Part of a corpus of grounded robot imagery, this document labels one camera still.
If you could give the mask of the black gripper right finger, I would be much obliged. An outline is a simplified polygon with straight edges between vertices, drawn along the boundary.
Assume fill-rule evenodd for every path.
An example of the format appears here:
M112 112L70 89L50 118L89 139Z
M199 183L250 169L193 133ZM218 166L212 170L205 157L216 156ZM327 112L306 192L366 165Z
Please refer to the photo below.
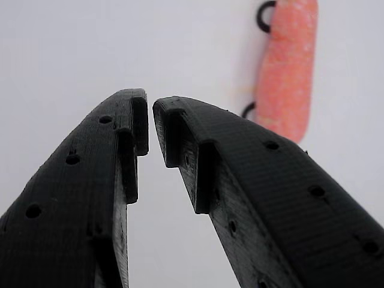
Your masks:
M383 286L383 227L297 144L192 98L153 114L166 166L241 287Z

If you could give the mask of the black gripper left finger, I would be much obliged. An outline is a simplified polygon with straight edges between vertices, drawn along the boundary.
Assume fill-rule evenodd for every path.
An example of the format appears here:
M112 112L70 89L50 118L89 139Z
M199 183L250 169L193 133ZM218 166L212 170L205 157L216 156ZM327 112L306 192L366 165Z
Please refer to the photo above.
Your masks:
M127 206L148 151L143 89L92 110L2 215L1 286L127 287Z

